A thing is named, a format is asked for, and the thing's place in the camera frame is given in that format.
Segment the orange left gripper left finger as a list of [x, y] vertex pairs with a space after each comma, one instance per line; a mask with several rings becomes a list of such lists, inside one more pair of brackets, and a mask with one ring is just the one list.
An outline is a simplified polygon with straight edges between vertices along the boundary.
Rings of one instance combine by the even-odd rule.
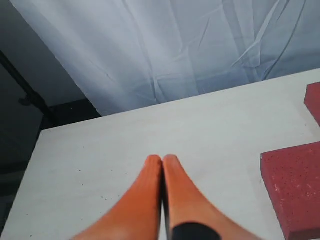
[[162, 160], [149, 155], [122, 198], [74, 240], [157, 240], [161, 224]]

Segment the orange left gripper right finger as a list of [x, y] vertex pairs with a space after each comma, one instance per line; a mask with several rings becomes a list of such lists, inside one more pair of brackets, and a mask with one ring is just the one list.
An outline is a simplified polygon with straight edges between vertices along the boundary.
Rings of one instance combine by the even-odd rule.
[[165, 223], [169, 240], [256, 240], [217, 209], [196, 187], [173, 154], [163, 158]]

